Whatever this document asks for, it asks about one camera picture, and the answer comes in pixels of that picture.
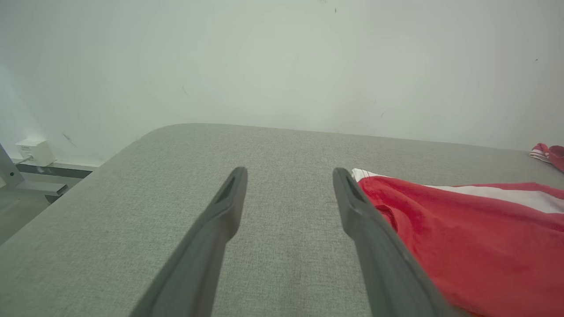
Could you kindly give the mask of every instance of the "gray fabric surface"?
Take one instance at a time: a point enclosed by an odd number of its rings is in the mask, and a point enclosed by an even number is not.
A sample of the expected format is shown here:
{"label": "gray fabric surface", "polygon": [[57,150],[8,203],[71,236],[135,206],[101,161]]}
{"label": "gray fabric surface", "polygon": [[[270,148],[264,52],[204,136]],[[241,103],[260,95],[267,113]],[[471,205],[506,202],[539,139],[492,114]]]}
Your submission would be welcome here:
{"label": "gray fabric surface", "polygon": [[0,246],[0,315],[126,316],[236,166],[248,168],[248,191],[214,316],[370,315],[337,211],[336,166],[422,184],[564,188],[563,173],[521,151],[244,126],[164,127]]}

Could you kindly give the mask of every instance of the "white stripe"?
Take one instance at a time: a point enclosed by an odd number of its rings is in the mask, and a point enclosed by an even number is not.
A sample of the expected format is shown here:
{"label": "white stripe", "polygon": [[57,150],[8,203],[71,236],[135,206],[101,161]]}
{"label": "white stripe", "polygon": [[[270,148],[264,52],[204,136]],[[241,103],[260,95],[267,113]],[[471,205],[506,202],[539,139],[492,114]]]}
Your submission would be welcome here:
{"label": "white stripe", "polygon": [[534,154],[534,153],[529,154],[529,156],[532,157],[533,159],[538,159],[538,160],[541,160],[543,162],[550,163],[550,161],[547,160],[546,157],[544,157],[544,156],[540,156],[540,155]]}
{"label": "white stripe", "polygon": [[354,180],[357,181],[357,182],[360,182],[360,180],[363,179],[363,178],[372,177],[372,176],[388,177],[388,176],[384,176],[384,175],[374,174],[371,171],[362,170],[362,169],[352,169],[351,175],[352,175],[352,178],[354,178]]}
{"label": "white stripe", "polygon": [[[352,169],[352,177],[357,182],[363,178],[372,176],[387,177],[361,169]],[[513,202],[515,204],[520,204],[529,208],[536,209],[543,213],[564,213],[564,200],[558,199],[554,196],[540,191],[502,190],[501,188],[487,186],[424,186],[444,191],[463,193],[466,195]]]}
{"label": "white stripe", "polygon": [[540,154],[540,155],[543,155],[543,156],[548,156],[548,152],[543,152],[543,151],[541,151],[541,150],[539,150],[539,149],[533,149],[533,150],[531,151],[531,153],[537,153],[537,154]]}

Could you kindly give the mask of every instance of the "white power adapter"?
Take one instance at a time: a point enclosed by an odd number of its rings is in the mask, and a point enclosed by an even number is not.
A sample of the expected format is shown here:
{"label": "white power adapter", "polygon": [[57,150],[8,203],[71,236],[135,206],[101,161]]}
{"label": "white power adapter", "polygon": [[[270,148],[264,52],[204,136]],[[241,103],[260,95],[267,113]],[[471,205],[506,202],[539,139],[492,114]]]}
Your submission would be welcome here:
{"label": "white power adapter", "polygon": [[27,160],[28,165],[47,166],[55,161],[47,140],[25,139],[17,142],[16,146],[24,160]]}

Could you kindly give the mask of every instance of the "metal frame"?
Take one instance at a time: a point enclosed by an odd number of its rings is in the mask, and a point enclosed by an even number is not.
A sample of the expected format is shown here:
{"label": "metal frame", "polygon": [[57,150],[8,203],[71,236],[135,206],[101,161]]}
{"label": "metal frame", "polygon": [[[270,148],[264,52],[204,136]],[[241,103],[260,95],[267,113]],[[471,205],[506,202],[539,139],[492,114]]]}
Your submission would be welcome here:
{"label": "metal frame", "polygon": [[33,191],[47,197],[49,202],[55,201],[69,188],[66,184],[32,182],[25,180],[17,166],[0,144],[0,177],[6,183],[6,187],[12,190]]}

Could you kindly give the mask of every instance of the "red fabric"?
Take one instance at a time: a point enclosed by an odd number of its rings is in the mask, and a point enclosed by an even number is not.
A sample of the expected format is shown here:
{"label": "red fabric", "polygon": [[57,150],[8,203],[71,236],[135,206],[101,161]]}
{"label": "red fabric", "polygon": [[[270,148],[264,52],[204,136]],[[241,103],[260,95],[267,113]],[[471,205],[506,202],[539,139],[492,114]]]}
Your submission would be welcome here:
{"label": "red fabric", "polygon": [[564,214],[387,177],[359,185],[451,304],[564,316]]}
{"label": "red fabric", "polygon": [[559,170],[564,171],[564,147],[551,146],[548,149],[548,159]]}

